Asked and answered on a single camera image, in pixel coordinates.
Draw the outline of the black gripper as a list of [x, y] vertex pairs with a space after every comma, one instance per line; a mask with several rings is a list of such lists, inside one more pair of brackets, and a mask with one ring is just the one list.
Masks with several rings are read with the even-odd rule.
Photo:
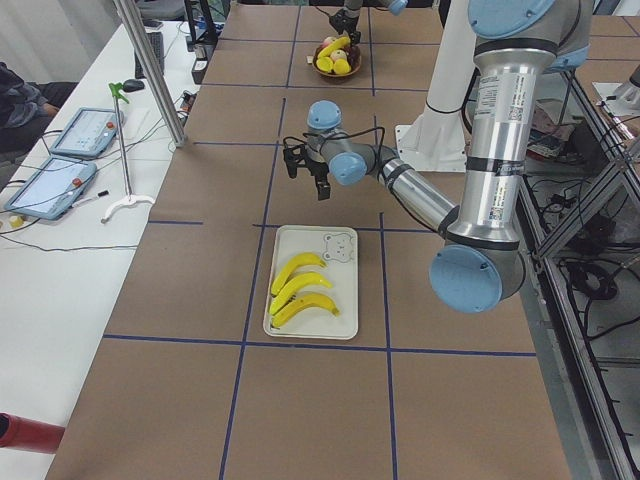
[[306, 156], [306, 168], [312, 175], [318, 200], [329, 200], [331, 197], [331, 185], [327, 181], [329, 174], [328, 164], [318, 152], [317, 145], [311, 140], [306, 142], [304, 153]]
[[359, 16], [347, 9], [340, 9], [329, 16], [329, 24], [331, 27], [338, 34], [346, 33], [350, 35], [352, 45], [359, 45], [361, 40], [361, 33], [357, 27], [358, 20]]

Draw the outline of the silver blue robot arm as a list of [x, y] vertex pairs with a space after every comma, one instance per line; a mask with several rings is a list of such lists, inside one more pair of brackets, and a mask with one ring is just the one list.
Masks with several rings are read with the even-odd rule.
[[[513, 214], [525, 169], [535, 88], [546, 73], [573, 70], [589, 50], [589, 1], [445, 1], [444, 28], [423, 114], [395, 147], [354, 142], [333, 102], [310, 106], [303, 159], [342, 185], [372, 175], [444, 239], [429, 269], [436, 295], [464, 313], [494, 308], [526, 273]], [[440, 158], [469, 93], [477, 96], [463, 196], [451, 202], [418, 171]]]
[[369, 4], [373, 7], [386, 9], [393, 15], [399, 15], [408, 5], [407, 0], [345, 0], [342, 7], [334, 14], [330, 14], [329, 24], [340, 35], [347, 35], [353, 45], [357, 45], [361, 40], [361, 32], [358, 30], [360, 10]]

